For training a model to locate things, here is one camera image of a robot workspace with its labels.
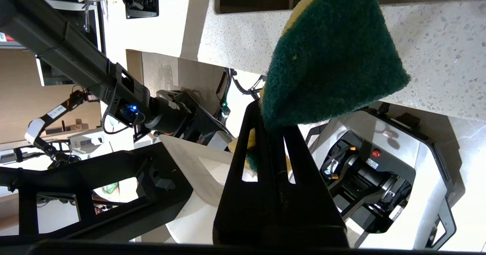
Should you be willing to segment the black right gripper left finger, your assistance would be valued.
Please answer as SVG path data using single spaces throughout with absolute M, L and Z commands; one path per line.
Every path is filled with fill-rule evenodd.
M 256 134 L 257 181 L 245 182 L 243 171 L 250 131 Z M 213 223 L 214 244 L 261 245 L 276 222 L 273 161 L 258 101 L 245 111 L 240 135 Z

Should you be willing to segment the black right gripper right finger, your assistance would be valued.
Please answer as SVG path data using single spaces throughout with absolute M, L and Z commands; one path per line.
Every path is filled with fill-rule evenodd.
M 285 241 L 347 247 L 347 229 L 297 126 L 272 134 L 278 214 Z

